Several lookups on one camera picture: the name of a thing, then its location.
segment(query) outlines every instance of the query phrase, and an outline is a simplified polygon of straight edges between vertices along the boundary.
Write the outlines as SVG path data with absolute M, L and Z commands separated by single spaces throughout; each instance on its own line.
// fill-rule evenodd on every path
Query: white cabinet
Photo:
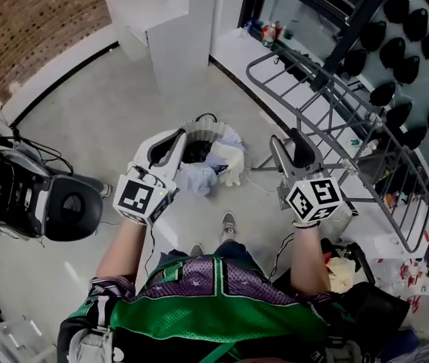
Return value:
M 151 56 L 162 93 L 207 68 L 214 0 L 107 0 L 118 42 L 132 61 Z

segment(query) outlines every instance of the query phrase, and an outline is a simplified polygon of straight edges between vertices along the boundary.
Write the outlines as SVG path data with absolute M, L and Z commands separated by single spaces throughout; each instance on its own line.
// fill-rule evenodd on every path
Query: gray floor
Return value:
M 279 134 L 260 108 L 214 66 L 189 90 L 164 98 L 148 61 L 133 64 L 119 48 L 51 93 L 21 122 L 20 131 L 61 151 L 76 172 L 115 185 L 143 140 L 205 112 L 215 113 L 238 131 L 248 151 L 247 165 L 264 159 L 269 154 L 269 137 Z M 280 180 L 269 173 L 251 173 L 250 179 L 268 191 L 274 191 Z M 237 217 L 238 240 L 270 272 L 282 239 L 291 232 L 292 215 L 280 211 L 275 194 L 245 178 L 240 187 L 217 185 L 208 198 L 181 192 L 154 226 L 156 247 L 148 269 L 156 265 L 160 251 L 172 248 L 172 242 L 186 252 L 201 243 L 212 253 L 219 245 L 220 222 L 227 209 Z M 103 220 L 121 220 L 111 207 L 111 198 L 105 200 Z M 34 240 L 0 237 L 0 306 L 6 316 L 31 316 L 54 339 L 60 322 L 85 299 L 88 280 L 116 231 L 116 227 L 101 225 L 93 237 L 74 243 L 45 240 L 45 248 Z M 148 237 L 142 268 L 150 252 Z M 288 266 L 289 252 L 290 247 L 280 259 L 280 271 Z M 144 282 L 142 269 L 137 288 Z

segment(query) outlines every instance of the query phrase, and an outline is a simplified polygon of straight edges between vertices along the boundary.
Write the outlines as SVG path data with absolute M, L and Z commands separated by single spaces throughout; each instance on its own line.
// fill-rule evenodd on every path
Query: gray wire rack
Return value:
M 266 71 L 272 70 L 272 68 L 264 68 L 265 65 L 263 64 L 272 64 L 275 58 L 279 58 L 278 60 L 284 62 L 285 68 L 282 71 L 264 80 L 253 76 L 256 75 L 256 72 L 258 75 L 265 75 Z M 297 69 L 299 78 L 301 73 L 305 76 L 290 87 L 277 89 L 275 81 L 277 79 L 282 79 L 284 74 L 292 73 L 295 69 Z M 376 203 L 379 205 L 404 248 L 409 253 L 417 251 L 424 236 L 424 229 L 429 216 L 429 191 L 423 181 L 423 169 L 412 162 L 409 156 L 409 150 L 402 147 L 394 138 L 393 133 L 384 125 L 385 109 L 374 107 L 369 102 L 362 100 L 340 78 L 328 73 L 317 63 L 298 51 L 283 49 L 267 54 L 249 63 L 246 74 L 255 85 L 271 95 L 278 103 L 295 115 L 297 128 L 300 131 L 311 138 L 316 138 L 316 136 L 320 138 L 317 147 L 322 148 L 322 144 L 327 144 L 328 152 L 324 155 L 324 169 L 329 170 L 330 174 L 335 170 L 340 170 L 342 172 L 341 176 L 338 178 L 338 184 L 340 186 L 347 180 L 349 175 L 357 175 L 364 188 L 370 194 L 370 197 L 347 197 L 344 195 L 345 201 L 351 203 Z M 308 82 L 312 82 L 316 77 L 319 78 L 320 76 L 324 77 L 322 87 L 316 92 L 311 91 L 310 93 L 312 93 L 312 96 L 309 99 L 301 103 L 297 101 L 299 102 L 298 104 L 293 104 L 289 101 L 289 98 L 301 98 L 302 95 L 297 95 L 296 91 L 304 87 L 303 93 L 306 93 Z M 310 119 L 307 116 L 307 111 L 309 109 L 310 113 L 316 113 L 319 119 L 314 120 L 313 117 L 310 117 L 312 118 Z M 339 125 L 335 125 L 334 119 L 336 118 L 338 120 L 342 119 L 343 122 Z M 339 142 L 339 137 L 346 129 L 352 129 L 352 131 L 363 140 L 362 145 L 353 157 L 346 152 Z M 369 154 L 365 157 L 361 156 L 362 152 L 368 146 L 371 137 L 374 134 L 381 135 L 381 133 L 387 135 L 388 138 L 385 149 L 377 149 L 373 154 Z M 285 144 L 290 144 L 289 139 L 284 142 Z M 271 157 L 266 158 L 266 160 L 262 161 L 254 170 L 276 170 L 266 167 L 266 164 L 271 159 Z M 371 167 L 372 170 L 376 168 L 373 176 L 369 176 L 366 171 L 362 171 L 362 169 L 367 167 L 368 163 L 368 166 Z M 403 175 L 404 179 L 401 183 L 400 176 L 404 171 L 406 172 Z M 394 211 L 396 208 L 404 206 L 404 203 L 398 199 L 400 195 L 402 195 L 402 190 L 405 189 L 406 182 L 409 179 L 411 180 L 407 184 L 412 190 L 409 194 L 406 194 L 408 195 L 406 210 L 403 214 L 398 213 L 395 215 Z M 400 184 L 400 187 L 397 187 L 397 191 L 394 191 L 394 185 L 397 184 Z M 397 193 L 398 195 L 393 206 L 389 206 L 384 202 L 385 195 L 389 190 L 392 190 L 392 194 Z M 409 207 L 412 203 L 416 203 L 416 200 L 418 205 L 414 213 L 414 206 L 412 209 Z M 424 224 L 420 231 L 418 229 L 414 230 L 415 222 L 423 202 L 427 205 L 426 212 L 424 212 L 423 209 L 421 210 L 422 213 L 425 214 Z M 406 223 L 404 227 L 407 228 L 408 222 L 411 222 L 411 225 L 409 233 L 405 236 L 402 232 L 402 227 L 404 223 Z M 408 243 L 409 238 L 412 239 L 411 243 L 414 243 L 412 235 L 417 235 L 416 245 L 413 247 L 409 246 Z

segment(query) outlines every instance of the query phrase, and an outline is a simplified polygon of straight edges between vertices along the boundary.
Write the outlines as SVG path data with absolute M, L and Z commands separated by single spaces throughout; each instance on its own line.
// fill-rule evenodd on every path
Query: white wall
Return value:
M 220 36 L 238 28 L 242 5 L 243 0 L 215 0 L 211 54 L 214 53 Z

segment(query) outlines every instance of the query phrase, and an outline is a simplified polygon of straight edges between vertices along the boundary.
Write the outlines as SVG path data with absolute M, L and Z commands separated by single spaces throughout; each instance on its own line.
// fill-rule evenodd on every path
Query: black cable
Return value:
M 285 247 L 293 240 L 293 238 L 291 238 L 290 240 L 288 240 L 286 243 L 285 241 L 291 237 L 292 235 L 294 235 L 295 233 L 291 233 L 289 234 L 282 242 L 281 242 L 281 246 L 280 246 L 280 250 L 278 251 L 278 254 L 276 254 L 276 258 L 275 258 L 275 266 L 273 267 L 273 270 L 271 272 L 271 274 L 269 275 L 268 281 L 271 282 L 273 276 L 275 275 L 276 271 L 278 270 L 278 258 L 280 258 L 281 253 L 283 253 L 283 250 L 285 249 Z
M 197 119 L 196 119 L 196 121 L 199 121 L 202 117 L 204 117 L 204 116 L 211 116 L 213 119 L 214 119 L 214 122 L 215 123 L 217 123 L 218 122 L 218 120 L 217 120 L 217 117 L 216 116 L 214 116 L 214 114 L 212 114 L 212 113 L 203 113 L 203 114 L 201 114 Z
M 154 255 L 154 249 L 155 249 L 155 237 L 154 237 L 154 233 L 153 233 L 154 227 L 151 226 L 151 237 L 152 237 L 152 251 L 150 256 L 148 257 L 147 261 L 145 261 L 145 274 L 147 275 L 147 279 L 148 279 L 148 271 L 147 271 L 147 264 L 148 262 L 151 260 L 152 256 Z
M 64 159 L 61 156 L 61 152 L 59 150 L 55 150 L 54 148 L 47 147 L 46 145 L 40 144 L 39 142 L 35 142 L 32 140 L 29 140 L 28 138 L 23 138 L 23 137 L 20 137 L 17 135 L 7 136 L 7 137 L 0 136 L 0 138 L 5 139 L 5 140 L 14 140 L 14 141 L 19 141 L 19 142 L 24 142 L 25 144 L 27 144 L 30 147 L 33 147 L 34 149 L 37 150 L 39 157 L 41 158 L 41 161 L 43 164 L 46 164 L 50 161 L 60 160 L 70 170 L 70 176 L 72 176 L 74 174 L 73 166 L 66 159 Z M 44 160 L 44 158 L 41 155 L 41 152 L 44 152 L 50 156 L 53 156 L 54 159 Z

